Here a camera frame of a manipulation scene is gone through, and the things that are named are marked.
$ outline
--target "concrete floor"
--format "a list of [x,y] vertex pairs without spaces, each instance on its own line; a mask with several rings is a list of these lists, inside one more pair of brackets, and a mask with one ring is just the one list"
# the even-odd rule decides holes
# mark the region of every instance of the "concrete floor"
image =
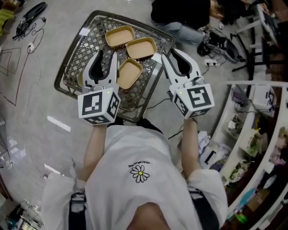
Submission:
[[[35,91],[30,95],[25,117],[28,98],[26,89],[31,92],[39,77],[35,54],[28,57],[19,85],[16,106],[9,103],[4,96],[15,103],[21,70],[27,56],[27,46],[32,39],[30,35],[21,41],[13,41],[12,36],[14,36],[22,15],[40,2],[40,0],[27,1],[23,11],[16,15],[17,18],[11,28],[11,34],[1,38],[4,49],[18,47],[22,49],[16,74],[9,74],[7,77],[0,73],[0,111],[6,121],[6,125],[0,127],[0,134],[7,145],[13,162],[12,167],[8,168],[8,155],[4,154],[5,160],[1,160],[1,163],[7,165],[0,169],[0,173],[10,194],[16,201],[22,202],[26,199],[29,204],[37,206],[41,205],[41,196],[45,186],[43,174],[49,173],[44,168],[44,164],[67,175],[72,163],[71,158],[74,159],[78,167],[81,167],[92,130],[89,123],[78,118],[77,101],[57,92],[53,86],[61,62],[73,38],[89,14],[97,9],[124,15],[151,25],[152,0],[50,0],[47,9],[42,14],[47,19],[44,27],[45,34],[36,51],[40,61],[41,78]],[[41,23],[38,21],[37,28],[41,26]],[[229,35],[245,24],[247,24],[246,19],[239,19],[236,24],[227,26],[223,32]],[[218,20],[212,18],[211,25],[217,28]],[[242,38],[245,43],[249,44],[248,34],[243,33]],[[195,47],[185,44],[179,47],[198,62],[202,73],[206,71],[207,67],[203,64],[205,58],[197,55]],[[9,66],[11,71],[15,70],[18,56],[19,51],[14,50],[11,57],[14,64]],[[211,133],[217,123],[227,95],[225,81],[248,78],[245,69],[231,73],[232,68],[241,65],[241,63],[235,65],[227,61],[218,68],[211,67],[205,74],[206,82],[211,84],[216,106],[206,115],[199,117],[200,130]],[[168,86],[169,82],[163,74],[148,106],[155,105],[166,98]],[[71,131],[68,132],[49,122],[47,116],[68,125],[71,127]],[[176,133],[183,124],[179,111],[169,101],[148,110],[146,117],[159,127],[166,137]],[[16,120],[22,119],[23,122],[18,125]],[[179,138],[171,139],[173,150],[176,150]]]

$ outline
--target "daisy logo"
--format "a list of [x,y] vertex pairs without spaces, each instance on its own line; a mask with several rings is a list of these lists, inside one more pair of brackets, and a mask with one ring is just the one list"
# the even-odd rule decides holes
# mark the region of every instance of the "daisy logo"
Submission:
[[144,172],[143,165],[141,165],[141,167],[139,165],[136,165],[135,168],[132,168],[130,173],[133,175],[133,178],[136,178],[136,183],[144,182],[150,176],[148,173]]

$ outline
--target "power strip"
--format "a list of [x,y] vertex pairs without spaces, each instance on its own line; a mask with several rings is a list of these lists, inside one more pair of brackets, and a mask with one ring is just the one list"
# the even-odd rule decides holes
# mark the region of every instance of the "power strip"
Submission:
[[219,64],[217,63],[217,60],[215,59],[205,59],[204,64],[206,66],[219,66]]

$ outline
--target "black strap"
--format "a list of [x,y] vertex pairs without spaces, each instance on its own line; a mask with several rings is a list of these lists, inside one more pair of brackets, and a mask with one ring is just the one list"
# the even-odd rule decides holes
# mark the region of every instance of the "black strap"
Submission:
[[69,230],[86,229],[85,203],[86,196],[84,193],[77,192],[72,194],[69,205]]
[[200,192],[197,189],[190,189],[189,193],[198,214],[202,229],[219,230],[220,224],[217,215],[215,214],[208,200],[204,196],[203,192]]

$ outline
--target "electrical outlet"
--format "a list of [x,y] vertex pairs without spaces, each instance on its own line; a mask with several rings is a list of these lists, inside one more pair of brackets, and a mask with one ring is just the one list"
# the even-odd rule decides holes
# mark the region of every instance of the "electrical outlet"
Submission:
[[206,65],[206,66],[219,66],[219,64],[217,63],[217,60],[215,60],[215,59],[205,59],[204,60],[204,64]]
[[33,52],[33,50],[35,49],[35,46],[32,42],[30,42],[28,48],[30,49],[31,52]]

